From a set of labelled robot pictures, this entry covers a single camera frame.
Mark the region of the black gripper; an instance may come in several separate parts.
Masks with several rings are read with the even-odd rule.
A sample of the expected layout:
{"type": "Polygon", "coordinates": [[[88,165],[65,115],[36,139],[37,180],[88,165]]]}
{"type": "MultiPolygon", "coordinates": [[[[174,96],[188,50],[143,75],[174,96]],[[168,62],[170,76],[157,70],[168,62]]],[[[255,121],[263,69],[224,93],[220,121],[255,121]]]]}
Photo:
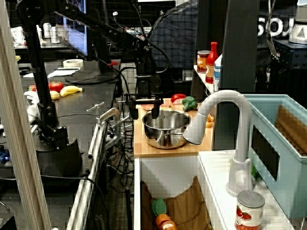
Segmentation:
{"type": "Polygon", "coordinates": [[[130,104],[130,116],[133,120],[139,118],[136,104],[153,104],[151,109],[152,118],[159,116],[160,105],[164,103],[162,93],[154,93],[151,89],[151,75],[136,77],[136,93],[127,93],[127,104],[130,104]]]}

